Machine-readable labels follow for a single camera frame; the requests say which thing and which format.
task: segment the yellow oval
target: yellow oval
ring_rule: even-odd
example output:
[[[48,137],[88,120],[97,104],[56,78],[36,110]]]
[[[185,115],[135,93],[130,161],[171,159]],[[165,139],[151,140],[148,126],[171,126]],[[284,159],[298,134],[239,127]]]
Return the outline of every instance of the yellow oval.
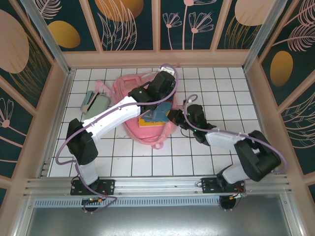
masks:
[[[244,26],[259,26],[264,23],[275,0],[238,0],[235,18]]]
[[[20,23],[0,10],[0,68],[20,73],[29,61],[29,41]]]
[[[129,9],[134,18],[139,16],[143,9],[143,0],[95,0],[95,3],[101,13],[112,21],[127,21],[129,17],[124,13],[123,3],[126,12]]]
[[[57,44],[64,48],[75,48],[80,44],[78,31],[65,21],[53,21],[48,28]]]
[[[272,59],[270,66],[270,78],[271,82],[277,86],[283,86],[293,70],[293,59],[290,53],[286,51],[279,51]]]

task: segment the pink circle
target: pink circle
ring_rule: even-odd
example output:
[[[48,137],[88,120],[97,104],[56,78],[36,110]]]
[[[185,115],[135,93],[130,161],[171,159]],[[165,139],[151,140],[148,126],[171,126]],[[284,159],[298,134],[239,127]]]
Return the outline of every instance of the pink circle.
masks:
[[[3,128],[7,128],[10,125],[10,120],[6,119],[3,123],[2,123],[2,127]]]
[[[192,32],[192,33],[198,33],[198,30],[197,30],[196,28],[192,28],[192,29],[191,29],[191,32]]]

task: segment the pink plastic bag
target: pink plastic bag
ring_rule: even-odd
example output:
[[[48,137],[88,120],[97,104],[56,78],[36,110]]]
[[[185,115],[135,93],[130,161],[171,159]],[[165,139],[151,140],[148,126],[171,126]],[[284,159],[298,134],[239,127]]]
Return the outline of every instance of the pink plastic bag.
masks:
[[[112,101],[115,104],[120,102],[134,88],[152,81],[155,75],[156,73],[149,76],[147,76],[147,74],[136,74],[117,78],[111,90]],[[102,87],[109,93],[108,88],[100,83],[102,83],[102,81],[96,82],[95,86],[98,86],[98,88]],[[177,109],[175,98],[173,99],[172,108]],[[176,126],[172,122],[168,122],[164,126],[159,127],[139,127],[138,118],[132,118],[124,122],[124,128],[127,134],[135,141],[150,145],[154,149],[160,149],[163,147],[163,141],[175,131]]]

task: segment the bag handle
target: bag handle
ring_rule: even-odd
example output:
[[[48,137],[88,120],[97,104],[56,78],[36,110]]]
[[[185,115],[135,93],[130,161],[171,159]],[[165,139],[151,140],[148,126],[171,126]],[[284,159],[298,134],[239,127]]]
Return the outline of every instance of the bag handle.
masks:
[[[112,94],[111,89],[109,87],[107,87],[102,80],[95,81],[94,92],[95,93],[99,92],[100,88],[102,88],[105,91],[105,93],[107,93],[107,96],[109,96],[109,97],[111,96],[111,94]]]

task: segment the green object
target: green object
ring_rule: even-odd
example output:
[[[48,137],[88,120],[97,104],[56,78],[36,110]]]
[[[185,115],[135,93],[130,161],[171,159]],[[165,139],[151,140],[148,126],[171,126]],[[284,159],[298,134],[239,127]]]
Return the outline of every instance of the green object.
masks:
[[[95,117],[102,112],[104,112],[110,104],[109,97],[106,97],[104,95],[98,95],[90,107],[89,111],[85,115],[85,119],[90,119],[92,117]]]

